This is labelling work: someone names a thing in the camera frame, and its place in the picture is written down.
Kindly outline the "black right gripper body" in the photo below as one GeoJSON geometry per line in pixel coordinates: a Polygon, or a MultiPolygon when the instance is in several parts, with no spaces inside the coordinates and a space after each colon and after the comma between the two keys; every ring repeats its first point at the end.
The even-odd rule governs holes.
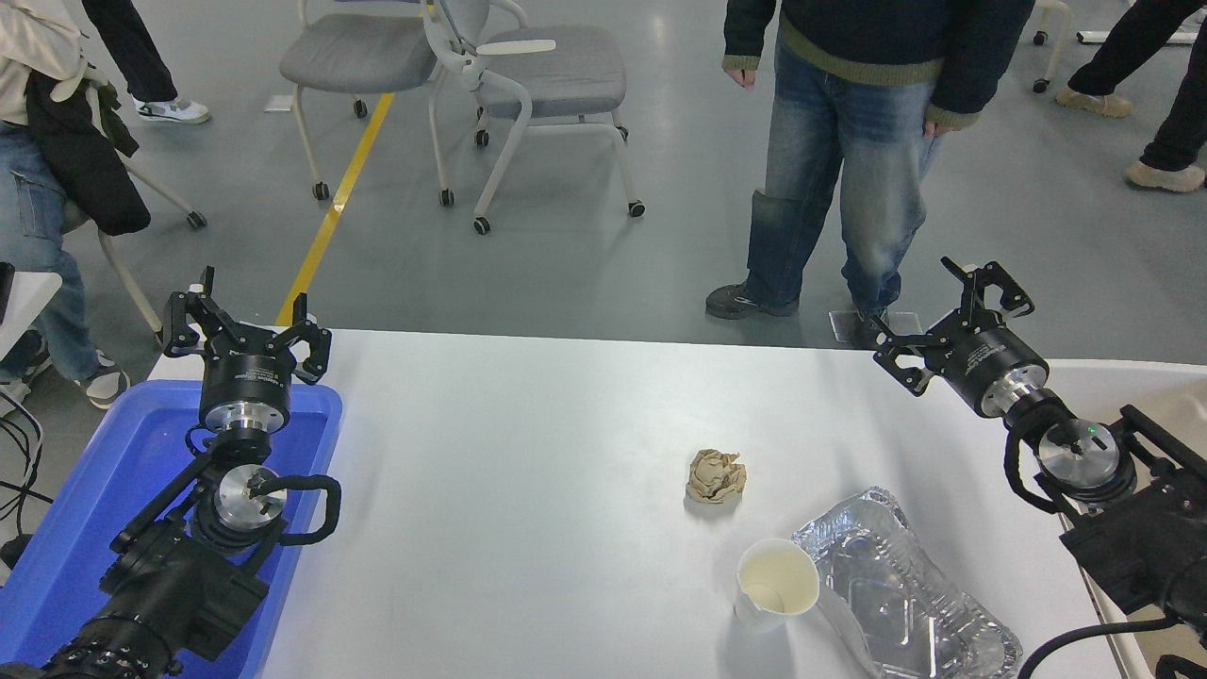
{"type": "Polygon", "coordinates": [[[1004,320],[943,322],[931,332],[947,340],[945,359],[933,371],[970,408],[1010,408],[1038,391],[1038,353],[1004,320]]]}

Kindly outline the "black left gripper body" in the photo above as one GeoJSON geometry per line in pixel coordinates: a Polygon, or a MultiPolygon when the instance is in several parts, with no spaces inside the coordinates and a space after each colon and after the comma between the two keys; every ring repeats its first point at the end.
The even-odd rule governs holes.
{"type": "Polygon", "coordinates": [[[206,369],[200,390],[200,416],[211,416],[220,406],[238,403],[268,406],[280,416],[288,416],[293,373],[293,353],[288,349],[281,355],[245,355],[206,343],[202,356],[206,369]]]}

